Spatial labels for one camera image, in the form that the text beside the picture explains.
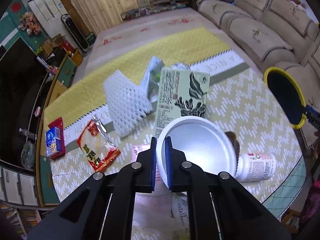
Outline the white round plastic bowl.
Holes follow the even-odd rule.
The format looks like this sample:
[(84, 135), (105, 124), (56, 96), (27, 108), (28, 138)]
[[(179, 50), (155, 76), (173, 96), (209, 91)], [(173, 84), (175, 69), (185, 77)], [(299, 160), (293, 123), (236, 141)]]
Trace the white round plastic bowl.
[(156, 159), (163, 183), (168, 185), (165, 157), (165, 138), (171, 137), (174, 149), (185, 153), (187, 161), (205, 172), (228, 172), (235, 176), (237, 158), (234, 147), (218, 126), (198, 116), (183, 116), (171, 121), (157, 139)]

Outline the red snack wrapper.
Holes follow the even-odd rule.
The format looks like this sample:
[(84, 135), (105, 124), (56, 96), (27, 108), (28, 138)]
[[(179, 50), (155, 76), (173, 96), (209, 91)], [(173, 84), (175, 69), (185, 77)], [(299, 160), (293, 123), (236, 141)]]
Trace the red snack wrapper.
[(94, 172), (103, 172), (120, 155), (120, 150), (108, 139), (107, 130), (97, 115), (88, 122), (76, 142)]

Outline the white foam fruit net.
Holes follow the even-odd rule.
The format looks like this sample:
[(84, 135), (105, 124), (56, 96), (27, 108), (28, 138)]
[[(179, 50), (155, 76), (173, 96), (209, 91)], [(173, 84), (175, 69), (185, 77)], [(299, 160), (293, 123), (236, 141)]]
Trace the white foam fruit net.
[(129, 135), (153, 111), (144, 91), (116, 70), (103, 83), (109, 116), (119, 137)]

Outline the green printed carton box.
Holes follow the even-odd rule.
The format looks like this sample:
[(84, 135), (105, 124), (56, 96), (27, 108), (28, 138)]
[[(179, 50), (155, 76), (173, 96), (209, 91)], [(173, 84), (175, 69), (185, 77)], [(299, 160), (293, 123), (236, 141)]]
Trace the green printed carton box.
[(162, 68), (155, 118), (156, 138), (177, 118), (205, 116), (209, 83), (208, 73)]

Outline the white pill bottle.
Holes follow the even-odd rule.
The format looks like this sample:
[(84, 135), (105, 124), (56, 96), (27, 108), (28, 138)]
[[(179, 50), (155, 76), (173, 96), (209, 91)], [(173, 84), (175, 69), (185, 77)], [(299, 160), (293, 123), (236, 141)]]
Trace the white pill bottle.
[(242, 153), (239, 155), (235, 178), (244, 182), (269, 180), (276, 171), (276, 163), (271, 153)]

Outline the clear green plastic bottle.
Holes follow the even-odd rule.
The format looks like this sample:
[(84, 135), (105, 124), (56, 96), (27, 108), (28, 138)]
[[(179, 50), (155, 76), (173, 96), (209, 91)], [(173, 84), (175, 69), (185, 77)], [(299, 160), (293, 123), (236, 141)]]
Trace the clear green plastic bottle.
[(159, 90), (159, 80), (161, 70), (165, 66), (162, 60), (152, 56), (148, 62), (144, 76), (140, 82), (139, 87), (146, 94), (150, 102), (155, 102)]

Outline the white tissue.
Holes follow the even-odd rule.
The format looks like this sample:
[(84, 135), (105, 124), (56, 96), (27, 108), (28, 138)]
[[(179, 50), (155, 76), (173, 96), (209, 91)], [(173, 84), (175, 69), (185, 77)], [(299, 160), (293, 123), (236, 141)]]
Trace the white tissue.
[(178, 63), (175, 63), (175, 64), (172, 64), (170, 66), (170, 68), (172, 69), (177, 69), (177, 70), (189, 70), (190, 67), (182, 62), (178, 62)]

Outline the yellow rimmed trash bin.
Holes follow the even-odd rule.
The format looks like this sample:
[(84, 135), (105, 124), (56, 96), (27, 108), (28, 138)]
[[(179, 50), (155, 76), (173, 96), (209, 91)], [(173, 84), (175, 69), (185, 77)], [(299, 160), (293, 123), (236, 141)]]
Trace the yellow rimmed trash bin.
[(304, 95), (293, 77), (278, 67), (270, 67), (263, 74), (263, 81), (272, 92), (293, 129), (300, 129), (305, 124), (306, 106)]

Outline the green patterned tablecloth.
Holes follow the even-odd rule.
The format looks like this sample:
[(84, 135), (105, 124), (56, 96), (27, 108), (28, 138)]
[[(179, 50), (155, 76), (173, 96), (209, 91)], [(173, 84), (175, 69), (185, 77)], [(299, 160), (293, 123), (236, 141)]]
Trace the green patterned tablecloth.
[[(64, 200), (92, 173), (93, 168), (76, 143), (93, 115), (106, 125), (120, 156), (106, 169), (119, 171), (129, 163), (131, 147), (149, 144), (171, 122), (168, 112), (157, 109), (143, 118), (124, 138), (112, 129), (103, 88), (105, 79), (121, 70), (133, 82), (142, 77), (149, 60), (156, 56), (166, 64), (191, 63), (209, 54), (224, 56), (227, 45), (204, 28), (197, 28), (153, 41), (95, 70), (72, 85), (44, 110), (44, 124), (62, 118), (67, 152), (51, 162), (52, 180), (59, 200)], [(248, 66), (238, 66), (214, 76), (207, 94), (205, 118), (223, 131), (236, 134), (242, 153), (272, 153), (277, 160), (274, 176), (244, 187), (279, 218), (300, 193), (306, 168), (297, 137), (280, 104), (262, 78)]]

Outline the blue tissue pack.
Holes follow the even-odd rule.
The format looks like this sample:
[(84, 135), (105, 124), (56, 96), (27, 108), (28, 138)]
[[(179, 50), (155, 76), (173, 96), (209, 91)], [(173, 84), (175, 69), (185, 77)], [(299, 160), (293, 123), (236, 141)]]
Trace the blue tissue pack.
[(46, 155), (51, 158), (61, 152), (62, 144), (60, 129), (53, 126), (46, 132)]

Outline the red tray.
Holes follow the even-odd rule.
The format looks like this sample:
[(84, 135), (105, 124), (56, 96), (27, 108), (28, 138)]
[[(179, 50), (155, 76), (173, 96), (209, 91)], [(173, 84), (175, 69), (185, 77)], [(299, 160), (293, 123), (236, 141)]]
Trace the red tray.
[(46, 156), (50, 159), (56, 159), (66, 153), (62, 118), (57, 118), (48, 127), (49, 130), (46, 132)]

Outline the glass ashtray bowl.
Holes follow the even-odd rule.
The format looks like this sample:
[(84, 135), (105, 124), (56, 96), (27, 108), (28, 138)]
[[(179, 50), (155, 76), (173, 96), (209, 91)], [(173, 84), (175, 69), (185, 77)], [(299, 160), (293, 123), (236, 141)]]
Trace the glass ashtray bowl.
[(21, 164), (24, 168), (31, 170), (35, 163), (36, 148), (35, 145), (27, 141), (22, 149)]

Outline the yellow green tv cabinet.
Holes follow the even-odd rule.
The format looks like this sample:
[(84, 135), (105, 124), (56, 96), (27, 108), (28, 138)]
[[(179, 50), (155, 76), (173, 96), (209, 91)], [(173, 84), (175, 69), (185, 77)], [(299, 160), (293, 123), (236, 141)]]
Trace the yellow green tv cabinet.
[(68, 83), (62, 77), (65, 74), (72, 81), (75, 68), (71, 54), (66, 52), (52, 79), (44, 105), (41, 108), (35, 157), (36, 190), (40, 207), (54, 207), (60, 202), (53, 182), (52, 159), (46, 154), (46, 131), (52, 121), (63, 116), (61, 95), (67, 92)]

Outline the white drawer cabinet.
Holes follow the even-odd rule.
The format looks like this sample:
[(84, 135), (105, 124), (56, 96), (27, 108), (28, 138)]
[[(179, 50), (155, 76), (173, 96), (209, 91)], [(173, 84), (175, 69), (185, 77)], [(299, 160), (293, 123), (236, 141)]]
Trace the white drawer cabinet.
[(16, 205), (38, 206), (35, 177), (1, 166), (1, 201)]

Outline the floral floor mat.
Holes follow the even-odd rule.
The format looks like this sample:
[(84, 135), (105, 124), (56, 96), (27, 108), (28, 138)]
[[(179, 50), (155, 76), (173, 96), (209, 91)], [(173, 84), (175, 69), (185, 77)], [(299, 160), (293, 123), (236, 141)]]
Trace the floral floor mat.
[(85, 75), (151, 41), (202, 27), (212, 33), (220, 32), (216, 25), (199, 12), (182, 8), (140, 17), (102, 31), (95, 40)]

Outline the black tower fan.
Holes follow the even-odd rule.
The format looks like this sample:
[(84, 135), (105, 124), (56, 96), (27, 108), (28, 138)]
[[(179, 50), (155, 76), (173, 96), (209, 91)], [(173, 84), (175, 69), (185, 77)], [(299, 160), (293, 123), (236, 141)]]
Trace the black tower fan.
[(82, 35), (79, 28), (76, 26), (74, 21), (72, 20), (71, 16), (69, 14), (63, 14), (61, 16), (61, 22), (63, 25), (67, 28), (68, 32), (72, 36), (73, 40), (76, 42), (78, 47), (84, 52), (89, 51), (89, 44), (85, 37)]

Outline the black television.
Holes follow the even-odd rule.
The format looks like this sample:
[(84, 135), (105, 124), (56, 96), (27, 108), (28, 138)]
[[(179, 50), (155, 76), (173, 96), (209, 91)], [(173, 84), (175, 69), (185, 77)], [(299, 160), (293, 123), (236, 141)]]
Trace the black television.
[(36, 134), (37, 106), (46, 98), (42, 86), (46, 68), (22, 38), (18, 38), (1, 58), (1, 161), (21, 167), (21, 153), (26, 129)]

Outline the beige sofa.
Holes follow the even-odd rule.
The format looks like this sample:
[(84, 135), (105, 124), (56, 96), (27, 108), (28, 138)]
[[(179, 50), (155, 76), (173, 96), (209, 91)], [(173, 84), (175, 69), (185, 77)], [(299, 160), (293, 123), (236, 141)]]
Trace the beige sofa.
[(319, 111), (319, 26), (288, 0), (189, 0), (264, 73), (278, 67)]

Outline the white standing air conditioner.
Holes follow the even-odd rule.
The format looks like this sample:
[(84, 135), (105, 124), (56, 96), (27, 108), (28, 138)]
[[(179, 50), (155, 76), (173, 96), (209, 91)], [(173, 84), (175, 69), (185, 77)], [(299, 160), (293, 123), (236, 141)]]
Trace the white standing air conditioner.
[(61, 16), (67, 11), (60, 0), (29, 0), (28, 5), (50, 38), (66, 34)]

